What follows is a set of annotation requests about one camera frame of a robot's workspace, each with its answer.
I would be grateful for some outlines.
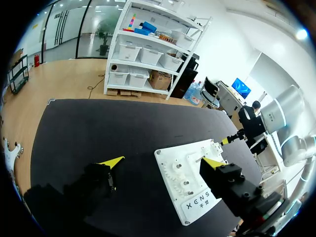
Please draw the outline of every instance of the glass wall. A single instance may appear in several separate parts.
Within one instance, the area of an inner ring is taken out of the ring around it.
[[[78,48],[78,57],[107,58],[112,36],[124,2],[92,0],[86,13]]]
[[[41,63],[107,58],[124,5],[124,0],[57,0],[38,13],[16,51],[23,49],[32,65],[35,54]]]
[[[76,57],[77,39],[89,0],[61,0],[53,4],[43,47],[43,62]]]

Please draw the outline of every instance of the xense logo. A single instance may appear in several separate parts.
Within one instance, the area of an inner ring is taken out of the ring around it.
[[[203,208],[204,205],[208,205],[209,201],[206,199],[209,196],[208,192],[205,192],[205,196],[204,195],[200,195],[199,197],[197,197],[196,199],[194,199],[192,205],[199,205],[201,208]],[[192,208],[191,203],[186,204],[188,209]]]

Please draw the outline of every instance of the black jacket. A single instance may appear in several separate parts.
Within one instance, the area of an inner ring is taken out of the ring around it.
[[[250,124],[249,123],[250,120],[252,120],[253,118],[256,117],[253,107],[249,107],[249,106],[246,106],[246,105],[242,106],[242,108],[238,112],[238,115],[239,115],[239,121],[241,122],[241,124],[242,124],[242,126],[244,128],[247,127],[247,125]]]

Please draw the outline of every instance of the red fire extinguisher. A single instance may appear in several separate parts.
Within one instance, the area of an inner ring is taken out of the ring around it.
[[[38,54],[35,54],[34,56],[34,64],[35,67],[38,67],[40,65],[40,56]]]

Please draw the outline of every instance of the black shelf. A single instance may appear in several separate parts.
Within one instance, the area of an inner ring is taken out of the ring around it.
[[[16,95],[20,90],[21,88],[25,85],[25,83],[29,80],[29,69],[28,69],[28,58],[27,58],[27,54],[24,55],[23,57],[21,57],[12,67],[11,67],[11,70],[9,73],[9,78],[10,78],[10,74],[12,75],[12,79],[8,79],[9,83],[10,83],[10,88],[11,88],[11,91],[14,95]],[[26,66],[23,66],[23,59],[26,58]],[[22,68],[16,73],[16,74],[13,74],[13,69],[20,65],[20,63],[22,63]],[[23,78],[18,82],[18,83],[15,83],[15,80],[17,78],[19,78],[19,76],[23,74]]]
[[[22,87],[25,85],[25,83],[29,80],[29,77],[24,77],[18,84],[15,85],[15,90],[12,91],[14,95],[16,95]]]
[[[21,68],[21,69],[13,76],[13,78],[10,80],[10,83],[11,83],[11,82],[14,82],[14,81],[21,75],[21,73],[23,73],[27,68],[28,68],[28,66],[24,66],[23,68]]]
[[[27,54],[24,55],[24,56],[22,56],[22,57],[19,59],[19,61],[17,61],[17,62],[11,67],[11,70],[13,70],[13,68],[15,68],[17,65],[19,65],[19,63],[22,62],[23,59],[24,59],[25,57],[27,57],[27,56],[28,56]]]

